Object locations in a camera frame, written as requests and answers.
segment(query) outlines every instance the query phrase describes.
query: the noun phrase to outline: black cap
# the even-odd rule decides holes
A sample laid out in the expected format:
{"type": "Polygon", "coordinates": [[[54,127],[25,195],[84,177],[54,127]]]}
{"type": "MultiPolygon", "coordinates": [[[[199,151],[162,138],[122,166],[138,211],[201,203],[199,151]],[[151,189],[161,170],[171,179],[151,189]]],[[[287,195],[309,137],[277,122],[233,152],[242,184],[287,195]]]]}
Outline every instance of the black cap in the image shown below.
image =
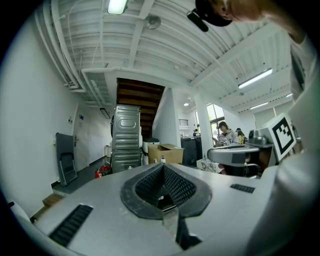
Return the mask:
{"type": "Polygon", "coordinates": [[[232,20],[226,20],[214,13],[209,0],[195,0],[195,8],[197,14],[202,20],[217,27],[225,27],[232,22],[232,20]]]}

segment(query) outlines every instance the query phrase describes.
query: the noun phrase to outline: red fire extinguisher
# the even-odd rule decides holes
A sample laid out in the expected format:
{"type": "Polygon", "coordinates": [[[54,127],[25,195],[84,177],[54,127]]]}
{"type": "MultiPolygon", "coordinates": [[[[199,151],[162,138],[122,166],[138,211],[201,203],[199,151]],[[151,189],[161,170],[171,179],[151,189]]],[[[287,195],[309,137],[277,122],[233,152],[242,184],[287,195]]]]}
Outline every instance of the red fire extinguisher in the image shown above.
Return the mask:
{"type": "Polygon", "coordinates": [[[102,177],[102,171],[100,171],[99,169],[95,170],[95,179],[101,178],[102,177]]]}

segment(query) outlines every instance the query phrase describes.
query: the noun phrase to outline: column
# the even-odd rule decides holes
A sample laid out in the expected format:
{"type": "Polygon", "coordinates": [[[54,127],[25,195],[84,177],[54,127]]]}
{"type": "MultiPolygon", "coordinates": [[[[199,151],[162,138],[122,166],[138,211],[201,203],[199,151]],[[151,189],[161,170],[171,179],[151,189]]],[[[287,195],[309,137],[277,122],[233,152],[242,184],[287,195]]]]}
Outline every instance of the column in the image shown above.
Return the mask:
{"type": "Polygon", "coordinates": [[[201,129],[201,143],[202,143],[202,155],[207,154],[208,150],[213,149],[214,144],[212,140],[211,125],[207,110],[207,104],[205,98],[201,93],[198,93],[194,99],[196,104],[196,110],[198,113],[199,125],[201,129]]]}

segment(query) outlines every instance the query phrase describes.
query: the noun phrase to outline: stairs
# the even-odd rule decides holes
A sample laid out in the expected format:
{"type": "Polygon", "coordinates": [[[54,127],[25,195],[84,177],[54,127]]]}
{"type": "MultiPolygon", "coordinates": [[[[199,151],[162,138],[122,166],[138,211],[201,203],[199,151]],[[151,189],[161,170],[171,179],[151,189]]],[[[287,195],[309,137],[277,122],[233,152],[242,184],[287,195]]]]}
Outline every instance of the stairs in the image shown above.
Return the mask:
{"type": "Polygon", "coordinates": [[[39,218],[53,205],[55,205],[57,202],[59,202],[64,197],[58,194],[51,194],[47,198],[43,199],[42,202],[44,204],[44,207],[40,209],[35,215],[32,216],[30,219],[33,223],[35,220],[39,220],[39,218]]]}
{"type": "Polygon", "coordinates": [[[123,78],[119,78],[117,83],[117,104],[141,107],[141,134],[144,139],[151,138],[152,125],[165,87],[123,78]]]}

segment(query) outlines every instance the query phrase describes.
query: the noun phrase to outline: floor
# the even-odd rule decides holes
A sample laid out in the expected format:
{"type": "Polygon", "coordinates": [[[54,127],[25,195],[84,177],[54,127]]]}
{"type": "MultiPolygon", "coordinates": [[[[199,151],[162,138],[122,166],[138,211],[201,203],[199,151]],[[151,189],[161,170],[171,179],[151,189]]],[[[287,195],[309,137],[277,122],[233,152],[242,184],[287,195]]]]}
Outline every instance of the floor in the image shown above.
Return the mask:
{"type": "Polygon", "coordinates": [[[57,184],[52,187],[52,190],[55,194],[61,195],[63,197],[73,193],[84,184],[88,183],[95,179],[96,169],[100,169],[101,166],[105,165],[106,162],[110,162],[110,158],[101,158],[98,161],[94,162],[90,166],[82,169],[77,173],[78,178],[72,181],[69,185],[62,187],[61,184],[57,184]]]}

